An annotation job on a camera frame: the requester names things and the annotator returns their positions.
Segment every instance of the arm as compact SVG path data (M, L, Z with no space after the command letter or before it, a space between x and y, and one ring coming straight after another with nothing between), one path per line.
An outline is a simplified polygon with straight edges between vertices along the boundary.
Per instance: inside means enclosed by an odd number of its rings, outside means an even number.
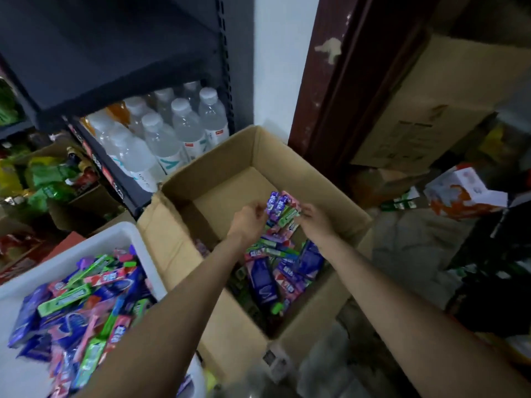
M298 219L423 398L523 397L531 386L473 334L397 285L303 205Z
M264 208L234 215L227 238L127 332L77 398L176 395L230 271L262 234Z

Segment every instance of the white bottle cap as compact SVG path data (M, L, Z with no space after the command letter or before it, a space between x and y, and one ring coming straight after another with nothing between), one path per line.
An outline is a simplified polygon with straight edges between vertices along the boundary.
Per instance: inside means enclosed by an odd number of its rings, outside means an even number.
M181 117L184 117L185 115L190 113L190 111L192 110L192 108L190 107L190 102L188 101L188 99L183 99L183 98L175 99L171 103L171 109L172 109L173 113L175 113L176 115L181 116Z
M131 98L124 99L125 107L129 112L135 116L141 116L145 112L147 107L145 100L140 96L132 96Z
M129 131L122 131L121 128L115 127L109 133L110 141L116 146L123 146L127 143L127 140L132 137Z
M162 100L163 102L169 102L175 97L173 89L171 88L159 89L158 91L155 91L155 95L158 100Z
M218 93L214 88L205 87L199 92L199 97L206 104L214 104L218 101Z
M197 89L197 86L200 86L200 85L201 84L199 83L199 81L186 82L183 84L183 86L189 91L195 91Z
M159 113L148 113L142 117L142 125L146 131L156 133L163 127L163 118Z
M108 127L114 126L115 123L104 109L89 114L87 119L89 120L90 125L99 132L104 131Z

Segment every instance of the floor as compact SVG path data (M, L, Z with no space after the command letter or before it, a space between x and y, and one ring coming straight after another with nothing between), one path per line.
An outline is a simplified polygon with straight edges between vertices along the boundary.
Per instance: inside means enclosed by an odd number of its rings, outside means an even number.
M369 212L374 217L373 263L404 287L443 309L459 286L443 269L474 221L456 222L430 209ZM303 398L393 398L416 391L356 302L343 307L327 335L301 364L296 391ZM214 396L297 396L259 371Z

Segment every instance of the brown door frame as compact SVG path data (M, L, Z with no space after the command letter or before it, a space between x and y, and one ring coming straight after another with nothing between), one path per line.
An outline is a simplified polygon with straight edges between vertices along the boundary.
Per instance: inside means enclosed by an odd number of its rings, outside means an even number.
M332 182L418 57L439 1L319 0L288 144ZM341 55L329 61L315 48L332 38Z

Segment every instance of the hand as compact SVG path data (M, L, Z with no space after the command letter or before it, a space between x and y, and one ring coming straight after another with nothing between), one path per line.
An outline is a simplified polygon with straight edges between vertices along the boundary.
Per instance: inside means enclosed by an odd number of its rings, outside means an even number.
M327 214L312 204L301 204L302 212L300 216L295 217L306 236L313 241L321 250L326 240L330 237L336 237L337 234L332 228L330 219Z
M265 209L266 204L262 202L254 202L244 206L241 211L234 214L227 237L239 236L244 248L255 243L262 236L268 219Z

